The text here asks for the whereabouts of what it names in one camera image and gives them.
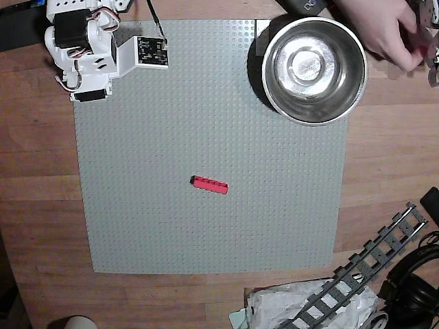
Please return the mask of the person's bare hand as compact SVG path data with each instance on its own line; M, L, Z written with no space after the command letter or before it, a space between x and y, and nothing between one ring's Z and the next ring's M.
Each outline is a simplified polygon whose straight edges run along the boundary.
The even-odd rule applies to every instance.
M417 34L416 14L406 1L336 1L354 25L366 48L398 66L413 71L423 61L423 49L406 48L401 30Z

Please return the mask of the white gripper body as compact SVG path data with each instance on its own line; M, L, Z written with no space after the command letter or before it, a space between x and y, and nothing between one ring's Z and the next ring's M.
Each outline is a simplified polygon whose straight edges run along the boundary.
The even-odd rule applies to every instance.
M98 56L84 51L80 58L74 58L68 56L67 51L57 51L56 65L62 70L56 79L69 93L71 101L98 101L112 94L117 65L108 53Z

